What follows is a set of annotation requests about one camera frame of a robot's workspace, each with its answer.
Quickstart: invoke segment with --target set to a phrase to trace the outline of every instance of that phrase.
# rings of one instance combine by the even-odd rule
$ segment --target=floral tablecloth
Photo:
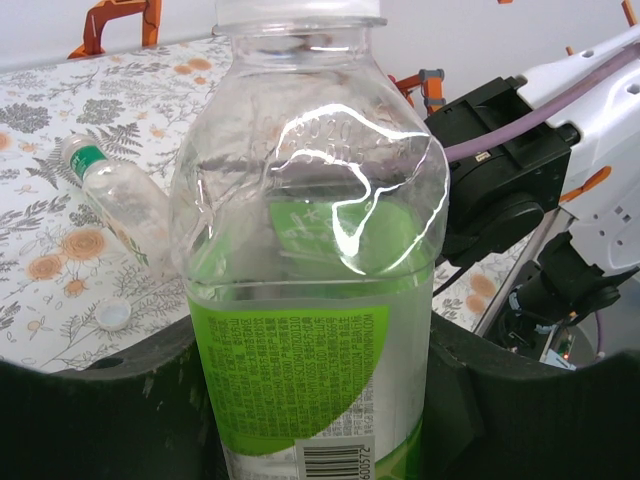
[[[214,37],[0,75],[1,359],[81,369],[187,314],[180,281],[148,278],[84,203],[60,142],[87,133],[167,190],[181,138],[230,64]],[[435,309],[473,328],[517,253],[474,267]],[[453,271],[441,267],[436,285]],[[112,297],[132,306],[117,332],[94,318]]]

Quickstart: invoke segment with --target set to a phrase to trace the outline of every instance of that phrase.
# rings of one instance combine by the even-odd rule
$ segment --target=black mount
[[[568,373],[435,313],[430,344],[419,480],[640,471],[640,352]],[[0,381],[3,479],[229,478],[189,318],[84,371],[0,362]]]
[[[445,146],[471,140],[531,112],[517,80],[498,78],[447,104],[426,124]],[[488,152],[451,164],[449,220],[442,252],[457,267],[504,253],[558,206],[571,146],[571,125],[546,124]]]
[[[558,234],[545,245],[537,262],[522,266],[512,298],[504,301],[486,334],[488,340],[538,359],[547,335],[537,333],[537,325],[577,325],[618,301],[618,287],[640,269],[604,277],[602,270],[588,265],[575,251],[571,238],[569,232]]]

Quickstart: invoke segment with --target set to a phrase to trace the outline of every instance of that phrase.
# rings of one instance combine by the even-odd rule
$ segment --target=bottle cap
[[[69,135],[62,140],[60,157],[69,164],[80,180],[92,164],[107,159],[91,137],[80,134]]]
[[[98,326],[108,332],[117,332],[131,322],[131,304],[124,298],[102,300],[94,312]]]
[[[218,0],[218,25],[309,17],[380,17],[380,0]]]

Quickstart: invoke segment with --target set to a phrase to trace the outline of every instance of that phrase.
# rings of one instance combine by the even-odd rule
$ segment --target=orange bracket
[[[109,20],[142,13],[142,46],[158,43],[162,0],[102,0],[87,12],[84,43],[69,58],[88,57],[104,53],[102,32]]]
[[[415,88],[421,87],[427,112],[434,113],[442,108],[446,100],[443,96],[442,82],[444,80],[444,70],[420,70],[420,73],[396,82],[392,78],[400,93],[414,106],[411,93]]]
[[[622,2],[622,10],[624,11],[624,16],[627,17],[627,22],[629,22],[630,27],[638,24],[631,0],[624,0],[624,2]]]
[[[598,170],[585,184],[581,187],[571,190],[569,193],[565,193],[560,197],[560,202],[570,202],[576,197],[579,197],[585,192],[588,192],[592,188],[596,187],[600,183],[604,182],[607,177],[611,175],[611,167],[607,166]]]

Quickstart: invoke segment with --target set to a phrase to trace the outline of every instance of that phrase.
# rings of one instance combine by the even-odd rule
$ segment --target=plastic bottle
[[[176,275],[169,244],[169,199],[137,165],[107,158],[88,135],[62,141],[62,158],[82,182],[87,203],[157,280]]]
[[[217,12],[171,217],[230,476],[417,478],[442,147],[371,56],[378,1]]]

